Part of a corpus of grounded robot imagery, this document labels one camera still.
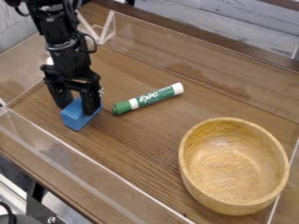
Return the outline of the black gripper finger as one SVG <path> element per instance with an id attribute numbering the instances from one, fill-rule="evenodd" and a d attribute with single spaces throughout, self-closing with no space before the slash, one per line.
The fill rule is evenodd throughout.
<path id="1" fill-rule="evenodd" d="M 82 112 L 90 116 L 99 107 L 99 85 L 97 82 L 86 82 L 82 89 L 78 91 L 81 98 Z"/>
<path id="2" fill-rule="evenodd" d="M 65 82 L 45 82 L 50 97 L 55 103 L 55 105 L 63 109 L 69 103 L 71 102 L 71 94 L 70 89 L 67 88 L 67 84 Z"/>

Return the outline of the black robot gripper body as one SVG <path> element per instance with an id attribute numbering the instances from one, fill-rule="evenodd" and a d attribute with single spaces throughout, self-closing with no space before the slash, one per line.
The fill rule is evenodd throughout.
<path id="1" fill-rule="evenodd" d="M 50 92 L 99 90 L 99 76 L 87 66 L 73 71 L 61 71 L 54 65 L 41 65 L 43 72 L 43 83 Z"/>

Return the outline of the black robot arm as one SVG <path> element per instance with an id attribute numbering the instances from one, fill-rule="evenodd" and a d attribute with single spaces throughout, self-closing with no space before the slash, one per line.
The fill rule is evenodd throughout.
<path id="1" fill-rule="evenodd" d="M 51 64 L 39 66 L 55 105 L 63 109 L 73 101 L 77 91 L 81 109 L 90 116 L 99 107 L 99 76 L 90 70 L 86 33 L 78 30 L 75 6 L 69 0 L 3 0 L 22 17 L 30 17 L 35 29 L 45 39 L 45 50 Z"/>

